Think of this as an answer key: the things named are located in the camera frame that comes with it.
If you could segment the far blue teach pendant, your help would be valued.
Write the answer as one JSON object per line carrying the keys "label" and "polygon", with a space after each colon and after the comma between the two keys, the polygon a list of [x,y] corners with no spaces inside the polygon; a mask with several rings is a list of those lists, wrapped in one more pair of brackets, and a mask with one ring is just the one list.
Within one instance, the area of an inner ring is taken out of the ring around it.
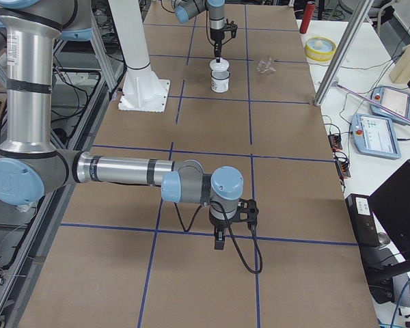
{"label": "far blue teach pendant", "polygon": [[404,118],[410,119],[410,93],[397,90],[389,86],[378,86],[371,94],[371,99],[380,103],[382,106],[394,111],[402,117],[402,119],[395,117],[389,113],[386,113],[380,107],[370,105],[371,112],[374,115],[383,117],[389,117],[393,121],[406,124]]}

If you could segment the white cup lid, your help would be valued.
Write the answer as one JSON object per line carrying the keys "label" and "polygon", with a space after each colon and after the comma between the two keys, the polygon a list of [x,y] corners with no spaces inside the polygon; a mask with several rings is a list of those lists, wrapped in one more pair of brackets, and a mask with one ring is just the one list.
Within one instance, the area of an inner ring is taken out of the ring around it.
{"label": "white cup lid", "polygon": [[212,60],[209,66],[213,72],[224,72],[229,69],[230,64],[226,59],[220,57]]}

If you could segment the black box with label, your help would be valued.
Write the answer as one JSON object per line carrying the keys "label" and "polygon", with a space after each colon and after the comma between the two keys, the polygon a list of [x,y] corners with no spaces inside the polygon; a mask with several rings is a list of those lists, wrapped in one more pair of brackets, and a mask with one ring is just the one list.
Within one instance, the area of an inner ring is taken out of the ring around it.
{"label": "black box with label", "polygon": [[378,247],[379,237],[368,196],[351,193],[346,198],[351,225],[360,246]]}

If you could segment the black orange connector block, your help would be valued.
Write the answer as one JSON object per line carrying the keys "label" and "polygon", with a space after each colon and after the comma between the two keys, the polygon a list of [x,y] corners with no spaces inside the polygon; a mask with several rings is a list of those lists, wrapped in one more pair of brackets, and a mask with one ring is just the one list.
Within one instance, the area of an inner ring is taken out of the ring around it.
{"label": "black orange connector block", "polygon": [[336,159],[336,169],[340,179],[350,178],[351,173],[349,171],[349,161],[344,158]]}
{"label": "black orange connector block", "polygon": [[328,135],[329,144],[332,151],[342,150],[342,137],[341,134],[329,134]]}

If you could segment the blue teach pendant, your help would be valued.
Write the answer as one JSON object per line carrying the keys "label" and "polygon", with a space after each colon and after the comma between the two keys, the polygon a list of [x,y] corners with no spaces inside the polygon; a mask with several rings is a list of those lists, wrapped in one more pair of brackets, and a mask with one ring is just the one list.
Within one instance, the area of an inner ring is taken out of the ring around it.
{"label": "blue teach pendant", "polygon": [[401,157],[390,118],[356,113],[351,121],[351,130],[354,144],[360,153],[386,159]]}
{"label": "blue teach pendant", "polygon": [[393,121],[406,124],[404,118],[410,119],[410,93],[397,90],[389,86],[378,86],[371,94],[371,99],[380,103],[382,106],[394,111],[402,117],[402,119],[395,117],[389,113],[386,113],[380,107],[370,105],[371,112],[374,115],[383,117],[389,117]]}

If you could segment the black monitor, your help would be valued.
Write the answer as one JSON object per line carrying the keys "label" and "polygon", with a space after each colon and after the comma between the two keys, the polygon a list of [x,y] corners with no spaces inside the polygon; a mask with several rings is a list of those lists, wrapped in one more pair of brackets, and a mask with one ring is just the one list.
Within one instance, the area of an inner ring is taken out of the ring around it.
{"label": "black monitor", "polygon": [[369,197],[376,218],[397,249],[410,258],[410,159]]}

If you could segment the near blue teach pendant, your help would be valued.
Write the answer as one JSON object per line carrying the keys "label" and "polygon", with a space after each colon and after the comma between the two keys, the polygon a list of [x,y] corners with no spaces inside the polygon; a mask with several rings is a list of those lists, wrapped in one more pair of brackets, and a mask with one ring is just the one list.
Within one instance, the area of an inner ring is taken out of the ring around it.
{"label": "near blue teach pendant", "polygon": [[390,118],[356,113],[351,121],[351,130],[354,144],[360,153],[386,159],[401,157]]}

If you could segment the red cylinder can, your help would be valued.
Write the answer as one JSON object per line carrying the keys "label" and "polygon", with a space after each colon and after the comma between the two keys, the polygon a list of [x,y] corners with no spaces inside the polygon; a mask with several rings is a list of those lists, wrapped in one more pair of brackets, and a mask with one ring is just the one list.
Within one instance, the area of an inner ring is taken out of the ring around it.
{"label": "red cylinder can", "polygon": [[303,11],[303,18],[302,18],[301,25],[300,25],[300,28],[299,28],[299,33],[300,34],[305,34],[307,32],[315,9],[316,9],[315,2],[314,1],[308,1],[307,4],[306,4],[305,9]]}

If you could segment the white enamel patterned cup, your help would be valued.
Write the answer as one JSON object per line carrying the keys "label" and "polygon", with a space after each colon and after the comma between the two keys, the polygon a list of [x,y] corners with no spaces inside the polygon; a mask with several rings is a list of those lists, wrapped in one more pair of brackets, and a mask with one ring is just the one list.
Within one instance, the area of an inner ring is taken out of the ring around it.
{"label": "white enamel patterned cup", "polygon": [[230,72],[228,70],[211,72],[211,90],[216,93],[224,93],[229,89]]}

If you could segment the aluminium frame post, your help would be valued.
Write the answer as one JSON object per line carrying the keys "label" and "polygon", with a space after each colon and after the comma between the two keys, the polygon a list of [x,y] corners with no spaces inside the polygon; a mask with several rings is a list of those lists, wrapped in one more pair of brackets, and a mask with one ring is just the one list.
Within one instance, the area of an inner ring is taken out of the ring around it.
{"label": "aluminium frame post", "polygon": [[314,98],[314,105],[321,106],[324,101],[329,88],[333,85],[333,80],[336,77],[349,48],[351,47],[353,40],[355,39],[361,24],[368,14],[373,1],[364,0],[360,1],[353,12],[350,21],[348,22],[346,29],[342,35],[342,38],[337,46],[336,52],[331,60],[331,63],[320,83],[318,91]]}

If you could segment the yellow tape roll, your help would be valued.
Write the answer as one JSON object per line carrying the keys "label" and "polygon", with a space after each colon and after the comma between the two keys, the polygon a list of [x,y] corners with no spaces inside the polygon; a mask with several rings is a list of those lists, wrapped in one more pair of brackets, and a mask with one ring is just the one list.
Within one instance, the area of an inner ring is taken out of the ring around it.
{"label": "yellow tape roll", "polygon": [[336,49],[332,40],[320,36],[309,38],[304,47],[306,57],[317,62],[330,61]]}

